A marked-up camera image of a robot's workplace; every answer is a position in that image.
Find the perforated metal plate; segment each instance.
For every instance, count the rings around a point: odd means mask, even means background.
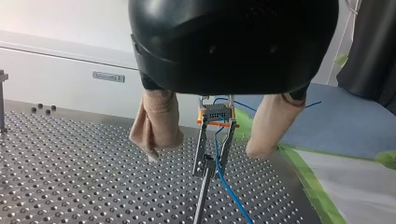
[[[126,127],[40,113],[7,112],[0,223],[193,222],[202,183],[192,176],[196,130],[185,129],[181,148],[149,164]],[[250,160],[244,150],[243,142],[233,144],[226,173],[255,223],[319,223],[286,162]],[[212,180],[203,223],[244,222]]]

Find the blue wire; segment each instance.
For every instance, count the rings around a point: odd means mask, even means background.
[[[251,218],[248,216],[248,212],[245,210],[244,206],[239,202],[238,197],[236,197],[236,195],[233,193],[233,190],[230,188],[230,186],[227,184],[227,181],[224,178],[224,174],[221,171],[221,167],[220,167],[220,162],[219,162],[219,143],[218,143],[218,133],[220,133],[222,130],[224,129],[224,127],[221,127],[216,133],[215,133],[215,150],[216,150],[216,169],[218,170],[219,173],[219,178],[222,182],[222,184],[224,185],[224,187],[227,189],[228,193],[231,195],[231,197],[233,198],[233,200],[235,201],[236,205],[238,206],[239,210],[242,212],[242,214],[244,215],[245,219],[247,220],[248,224],[253,224],[253,221],[251,220]]]
[[[305,108],[308,108],[308,107],[311,107],[311,106],[314,106],[314,105],[318,105],[318,104],[321,104],[321,101],[316,102],[316,103],[313,103],[312,105],[308,105],[308,106],[306,106]]]
[[[228,100],[228,99],[226,99],[226,98],[216,98],[215,101],[213,101],[213,104],[215,104],[217,100]],[[248,106],[248,105],[242,104],[242,103],[237,102],[237,101],[234,101],[234,102],[235,102],[236,104],[238,104],[238,105],[242,105],[242,106],[244,106],[244,107],[246,107],[246,108],[249,108],[249,109],[251,109],[251,110],[257,112],[257,110],[256,110],[255,108],[253,108],[253,107],[250,107],[250,106]]]
[[[226,101],[227,101],[228,99],[222,98],[222,97],[216,98],[216,99],[213,101],[213,104],[215,104],[217,100],[226,100]],[[238,104],[238,105],[242,105],[242,106],[244,106],[244,107],[246,107],[246,108],[248,108],[248,109],[251,109],[251,110],[253,110],[254,112],[257,112],[256,109],[254,109],[253,107],[251,107],[251,106],[249,106],[249,105],[245,105],[245,104],[242,104],[242,103],[237,102],[237,101],[234,101],[234,102],[235,102],[236,104]],[[312,105],[308,105],[308,106],[306,106],[305,108],[308,108],[308,107],[311,107],[311,106],[314,106],[314,105],[318,105],[318,104],[321,104],[321,101],[316,102],[316,103],[313,103]]]

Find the cable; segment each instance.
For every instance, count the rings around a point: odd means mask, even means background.
[[[216,103],[217,100],[226,100],[226,101],[227,101],[228,99],[222,98],[222,97],[216,98],[216,99],[213,101],[213,105]],[[251,110],[253,110],[254,112],[257,112],[256,109],[254,109],[253,107],[251,107],[251,106],[249,106],[249,105],[245,105],[245,104],[242,104],[242,103],[237,102],[237,101],[234,101],[234,102],[235,102],[236,104],[238,104],[238,105],[242,105],[242,106],[244,106],[244,107],[246,107],[246,108],[248,108],[248,109],[251,109]],[[311,106],[314,106],[314,105],[319,105],[319,104],[321,104],[321,101],[316,102],[316,103],[313,103],[312,105],[308,105],[308,106],[306,106],[305,108],[308,108],[308,107],[311,107]]]
[[[355,8],[353,8],[350,4],[349,4],[349,1],[348,0],[345,0],[346,1],[346,6],[347,6],[347,8],[349,8],[349,10],[351,11],[351,12],[353,12],[355,15],[358,15],[358,11],[355,9]]]
[[[213,101],[213,104],[215,104],[217,100],[228,100],[228,99],[226,99],[226,98],[221,98],[221,97],[220,97],[220,98],[216,98],[215,101]],[[251,110],[257,112],[257,110],[254,109],[253,107],[250,107],[250,106],[248,106],[248,105],[242,104],[242,103],[237,102],[237,101],[234,101],[234,102],[235,102],[236,104],[238,104],[238,105],[242,105],[242,106],[244,106],[244,107],[246,107],[246,108],[249,108],[249,109],[251,109]]]
[[[233,200],[235,201],[236,205],[238,206],[239,210],[241,211],[241,213],[244,215],[245,219],[247,220],[248,224],[253,224],[253,221],[251,220],[251,218],[248,216],[248,212],[245,210],[244,206],[239,202],[238,197],[236,197],[236,195],[233,193],[233,190],[230,188],[230,186],[227,184],[227,181],[224,178],[224,174],[221,171],[221,167],[220,167],[220,162],[219,162],[219,143],[218,143],[218,134],[224,129],[224,127],[221,127],[216,133],[215,133],[215,150],[216,150],[216,169],[218,170],[219,173],[219,178],[222,182],[222,184],[224,185],[224,187],[227,189],[228,193],[230,194],[230,196],[233,198]]]
[[[311,107],[311,106],[314,106],[314,105],[318,105],[318,104],[321,104],[321,101],[316,102],[316,103],[313,103],[312,105],[308,105],[308,106],[306,106],[305,108],[308,108],[308,107]]]

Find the black robot head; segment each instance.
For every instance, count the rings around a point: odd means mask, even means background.
[[[201,95],[297,90],[317,73],[337,0],[131,0],[142,74]]]

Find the beige finger pad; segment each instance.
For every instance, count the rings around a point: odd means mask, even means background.
[[[305,100],[293,100],[289,94],[264,96],[254,117],[247,155],[267,158],[304,106]]]
[[[151,161],[157,160],[156,148],[175,148],[183,142],[178,120],[178,103],[173,92],[145,90],[130,139]]]

